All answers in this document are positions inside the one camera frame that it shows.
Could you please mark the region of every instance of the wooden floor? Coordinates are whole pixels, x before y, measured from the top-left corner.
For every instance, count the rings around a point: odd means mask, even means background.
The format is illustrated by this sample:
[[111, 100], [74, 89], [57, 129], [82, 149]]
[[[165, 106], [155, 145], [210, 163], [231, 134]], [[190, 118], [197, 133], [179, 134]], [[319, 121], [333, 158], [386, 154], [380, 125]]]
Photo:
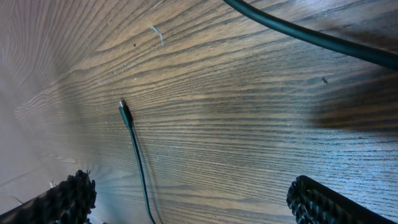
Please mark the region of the wooden floor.
[[[398, 52], [396, 0], [251, 4]], [[0, 30], [9, 207], [89, 169], [94, 223], [149, 223], [124, 98], [157, 223], [295, 223], [285, 198], [298, 175], [398, 222], [397, 72], [216, 0], [3, 0]]]

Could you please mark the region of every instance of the thick black cable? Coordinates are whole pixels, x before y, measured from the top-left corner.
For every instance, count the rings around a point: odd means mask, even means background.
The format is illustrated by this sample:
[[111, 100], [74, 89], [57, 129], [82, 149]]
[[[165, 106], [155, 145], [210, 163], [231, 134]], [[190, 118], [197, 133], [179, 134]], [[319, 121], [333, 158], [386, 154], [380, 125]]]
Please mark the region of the thick black cable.
[[262, 12], [242, 0], [224, 0], [224, 2], [244, 16], [283, 34], [304, 40], [319, 47], [356, 57], [396, 71], [398, 70], [398, 55], [396, 54], [295, 25]]

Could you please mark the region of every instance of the wood grain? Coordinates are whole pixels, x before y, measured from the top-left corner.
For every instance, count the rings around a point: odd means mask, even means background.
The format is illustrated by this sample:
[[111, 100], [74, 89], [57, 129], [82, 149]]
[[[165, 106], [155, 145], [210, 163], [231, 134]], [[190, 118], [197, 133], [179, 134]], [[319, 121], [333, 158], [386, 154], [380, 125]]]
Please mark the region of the wood grain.
[[[398, 51], [395, 0], [250, 3]], [[294, 223], [285, 198], [298, 175], [398, 222], [396, 72], [274, 32], [222, 1], [0, 10], [1, 94], [53, 179], [93, 171], [99, 220], [149, 222], [124, 98], [158, 222]]]

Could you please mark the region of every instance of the black plug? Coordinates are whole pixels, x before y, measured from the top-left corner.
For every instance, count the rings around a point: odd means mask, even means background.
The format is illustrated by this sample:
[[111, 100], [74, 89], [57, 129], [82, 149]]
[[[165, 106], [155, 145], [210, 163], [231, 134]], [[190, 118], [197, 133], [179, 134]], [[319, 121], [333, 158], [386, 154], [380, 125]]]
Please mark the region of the black plug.
[[131, 116], [129, 107], [127, 106], [127, 104], [124, 100], [119, 101], [119, 111], [120, 111], [120, 114], [122, 115], [123, 122], [126, 125], [127, 129], [131, 129], [132, 128], [132, 116]]

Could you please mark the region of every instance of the power cord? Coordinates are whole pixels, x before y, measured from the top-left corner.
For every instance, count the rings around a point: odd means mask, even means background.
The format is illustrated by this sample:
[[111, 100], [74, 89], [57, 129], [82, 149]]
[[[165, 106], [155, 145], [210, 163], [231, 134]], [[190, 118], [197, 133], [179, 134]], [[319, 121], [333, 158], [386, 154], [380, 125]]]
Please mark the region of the power cord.
[[131, 116], [130, 110], [124, 100], [119, 101], [119, 111], [122, 116], [124, 124], [126, 125], [127, 129], [130, 132], [132, 147], [134, 148], [134, 152], [136, 153], [138, 171], [139, 171], [139, 175], [141, 177], [142, 192], [144, 194], [145, 207], [147, 209], [148, 217], [152, 224], [156, 224], [154, 218], [152, 217], [152, 213], [150, 212], [150, 208], [149, 208], [147, 186], [145, 183], [144, 170], [142, 169], [141, 157], [139, 156], [137, 138], [136, 138], [136, 133], [134, 131], [134, 122], [132, 121], [132, 116]]
[[224, 0], [248, 18], [283, 34], [398, 71], [398, 55], [310, 30], [262, 12], [242, 0]]

